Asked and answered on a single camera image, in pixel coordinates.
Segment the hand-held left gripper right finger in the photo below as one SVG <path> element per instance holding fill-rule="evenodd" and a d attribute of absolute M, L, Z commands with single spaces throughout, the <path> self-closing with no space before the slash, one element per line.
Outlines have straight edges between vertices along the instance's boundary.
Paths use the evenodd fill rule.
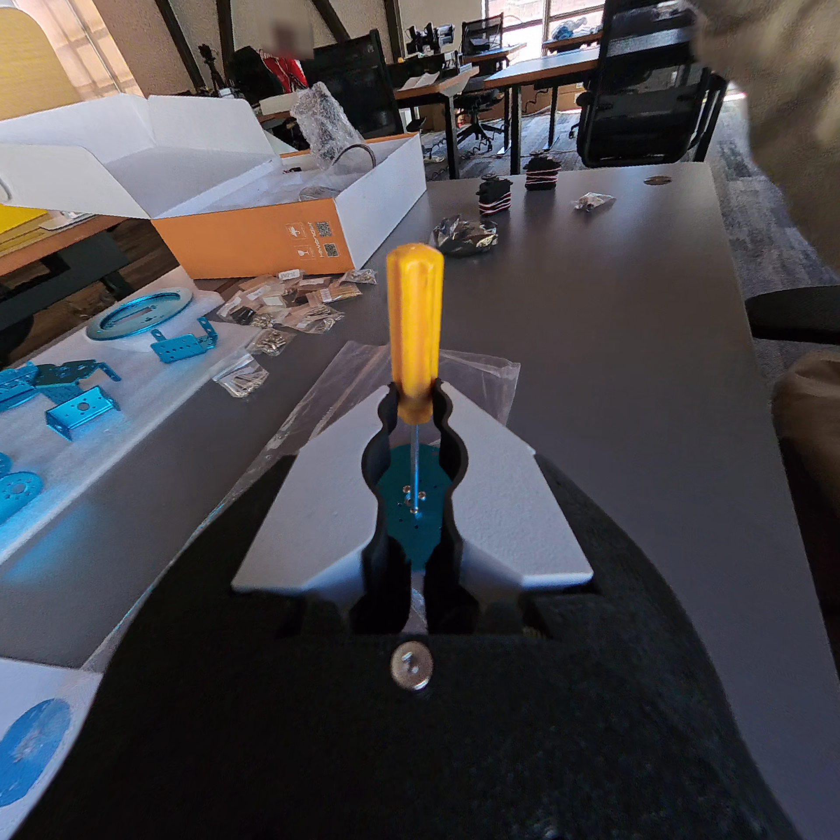
<path fill-rule="evenodd" d="M 593 570 L 534 450 L 451 384 L 436 382 L 439 464 L 450 479 L 427 562 L 427 629 L 473 632 L 482 609 L 588 585 Z"/>

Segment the yellow handled screwdriver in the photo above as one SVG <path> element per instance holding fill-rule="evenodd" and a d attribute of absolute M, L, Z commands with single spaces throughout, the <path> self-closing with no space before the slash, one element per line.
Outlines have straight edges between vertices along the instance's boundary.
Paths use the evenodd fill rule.
<path fill-rule="evenodd" d="M 433 415 L 438 378 L 444 256 L 423 244 L 395 248 L 386 259 L 392 381 L 399 392 L 397 413 L 412 429 L 411 491 L 419 515 L 419 427 Z"/>

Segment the yellow divider panel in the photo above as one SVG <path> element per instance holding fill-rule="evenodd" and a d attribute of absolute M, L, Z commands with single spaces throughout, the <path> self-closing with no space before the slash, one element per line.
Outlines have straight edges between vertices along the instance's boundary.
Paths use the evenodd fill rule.
<path fill-rule="evenodd" d="M 25 12 L 2 7 L 1 120 L 80 101 L 42 28 Z"/>

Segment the black mesh office chair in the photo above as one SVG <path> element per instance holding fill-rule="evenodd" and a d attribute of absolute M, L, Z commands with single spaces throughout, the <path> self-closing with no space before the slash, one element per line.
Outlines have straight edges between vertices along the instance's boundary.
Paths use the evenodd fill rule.
<path fill-rule="evenodd" d="M 323 82 L 365 139 L 404 133 L 377 29 L 316 48 L 301 67 L 308 85 Z"/>

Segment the orange and white cardboard box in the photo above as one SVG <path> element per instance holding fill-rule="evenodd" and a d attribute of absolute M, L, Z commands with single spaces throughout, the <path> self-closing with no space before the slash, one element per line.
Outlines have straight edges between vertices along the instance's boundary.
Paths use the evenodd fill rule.
<path fill-rule="evenodd" d="M 149 219 L 193 279 L 338 274 L 426 191 L 417 134 L 366 148 L 321 171 L 243 100 L 122 94 L 2 121 L 2 204 Z"/>

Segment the grey desk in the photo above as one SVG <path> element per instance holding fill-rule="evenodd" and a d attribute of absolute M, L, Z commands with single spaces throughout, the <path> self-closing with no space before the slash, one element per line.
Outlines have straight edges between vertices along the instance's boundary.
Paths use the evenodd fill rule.
<path fill-rule="evenodd" d="M 838 838 L 838 683 L 711 172 L 516 179 L 491 255 L 448 260 L 442 344 L 521 363 L 511 430 L 645 551 L 717 668 L 805 838 Z M 576 212 L 585 193 L 615 203 Z M 387 338 L 381 287 L 268 360 L 206 383 L 2 564 L 2 656 L 80 667 L 231 490 L 346 341 Z"/>

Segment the pile of small hardware bags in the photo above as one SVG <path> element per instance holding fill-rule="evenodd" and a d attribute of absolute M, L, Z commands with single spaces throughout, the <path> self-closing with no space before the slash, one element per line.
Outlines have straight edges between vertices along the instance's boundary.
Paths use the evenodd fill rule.
<path fill-rule="evenodd" d="M 243 282 L 217 310 L 224 322 L 257 329 L 245 354 L 214 380 L 231 396 L 246 397 L 268 377 L 257 356 L 277 357 L 298 335 L 330 331 L 344 314 L 336 308 L 375 286 L 373 269 L 351 269 L 337 276 L 309 276 L 300 269 L 258 276 Z"/>

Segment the blue round metal disc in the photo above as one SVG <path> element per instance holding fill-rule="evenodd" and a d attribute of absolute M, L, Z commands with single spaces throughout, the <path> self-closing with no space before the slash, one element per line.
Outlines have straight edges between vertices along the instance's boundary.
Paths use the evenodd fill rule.
<path fill-rule="evenodd" d="M 404 549 L 412 571 L 424 572 L 438 545 L 442 530 L 445 493 L 451 479 L 439 464 L 439 447 L 421 444 L 419 448 L 419 512 L 411 513 L 407 499 L 411 479 L 410 445 L 392 448 L 391 464 L 377 484 L 385 502 L 388 534 Z"/>

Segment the white foam sheet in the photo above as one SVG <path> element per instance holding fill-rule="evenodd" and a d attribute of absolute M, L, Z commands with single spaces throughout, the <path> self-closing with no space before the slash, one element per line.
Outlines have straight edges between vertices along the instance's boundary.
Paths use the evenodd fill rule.
<path fill-rule="evenodd" d="M 7 560 L 44 530 L 111 467 L 139 447 L 174 410 L 206 382 L 239 359 L 258 328 L 220 322 L 216 348 L 188 360 L 163 364 L 141 336 L 122 349 L 120 341 L 92 342 L 84 329 L 69 334 L 35 357 L 36 363 L 94 359 L 109 365 L 118 382 L 97 372 L 93 378 L 118 405 L 72 432 L 68 441 L 46 424 L 49 400 L 40 396 L 2 413 L 1 449 L 15 470 L 36 473 L 42 491 L 1 528 L 1 559 Z"/>

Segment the stacked yellow plastic bins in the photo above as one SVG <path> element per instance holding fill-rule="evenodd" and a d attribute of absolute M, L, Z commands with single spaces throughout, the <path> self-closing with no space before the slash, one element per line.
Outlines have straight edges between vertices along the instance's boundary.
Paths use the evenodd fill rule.
<path fill-rule="evenodd" d="M 43 227 L 50 211 L 1 205 L 1 255 L 11 254 L 49 236 Z"/>

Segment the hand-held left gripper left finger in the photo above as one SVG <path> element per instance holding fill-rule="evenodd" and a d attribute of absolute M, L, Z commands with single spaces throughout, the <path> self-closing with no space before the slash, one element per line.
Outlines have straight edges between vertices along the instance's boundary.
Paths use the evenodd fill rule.
<path fill-rule="evenodd" d="M 391 464 L 399 393 L 379 387 L 300 450 L 232 587 L 330 602 L 355 632 L 400 632 L 408 561 L 377 484 Z"/>

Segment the distant wood edged desk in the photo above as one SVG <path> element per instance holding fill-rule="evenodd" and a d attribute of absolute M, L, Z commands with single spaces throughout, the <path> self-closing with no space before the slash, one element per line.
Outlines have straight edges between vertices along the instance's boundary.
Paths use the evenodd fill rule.
<path fill-rule="evenodd" d="M 521 173 L 522 87 L 527 85 L 532 85 L 535 88 L 548 87 L 552 91 L 549 142 L 544 148 L 546 151 L 550 150 L 554 140 L 554 111 L 557 107 L 558 88 L 585 80 L 597 68 L 600 51 L 600 47 L 594 47 L 569 50 L 556 55 L 530 59 L 501 70 L 483 80 L 482 87 L 485 90 L 501 89 L 510 92 L 511 175 Z"/>
<path fill-rule="evenodd" d="M 417 83 L 414 87 L 394 91 L 399 109 L 411 109 L 434 103 L 444 105 L 448 176 L 451 181 L 459 179 L 460 163 L 454 98 L 463 92 L 469 80 L 478 73 L 477 66 L 467 65 L 461 67 L 456 76 L 423 85 Z"/>

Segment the white assembly guide sheet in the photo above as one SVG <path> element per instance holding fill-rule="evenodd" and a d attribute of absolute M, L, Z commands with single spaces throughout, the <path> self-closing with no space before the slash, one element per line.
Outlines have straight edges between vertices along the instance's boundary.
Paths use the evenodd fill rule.
<path fill-rule="evenodd" d="M 102 675 L 1 659 L 1 838 L 11 838 L 56 775 Z"/>

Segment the person's right forearm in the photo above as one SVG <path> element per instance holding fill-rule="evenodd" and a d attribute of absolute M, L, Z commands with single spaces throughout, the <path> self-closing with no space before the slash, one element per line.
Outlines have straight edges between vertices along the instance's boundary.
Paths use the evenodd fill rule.
<path fill-rule="evenodd" d="M 839 2 L 697 1 L 696 56 L 747 95 L 752 157 L 839 270 Z"/>

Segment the black servo motor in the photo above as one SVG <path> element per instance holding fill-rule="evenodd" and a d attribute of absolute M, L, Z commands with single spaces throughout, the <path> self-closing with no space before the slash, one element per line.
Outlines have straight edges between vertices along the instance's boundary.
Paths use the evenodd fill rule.
<path fill-rule="evenodd" d="M 481 176 L 478 196 L 479 215 L 490 217 L 504 213 L 511 206 L 512 182 L 494 174 Z"/>
<path fill-rule="evenodd" d="M 550 154 L 540 151 L 531 154 L 524 166 L 525 188 L 529 192 L 546 192 L 555 189 L 561 163 Z"/>

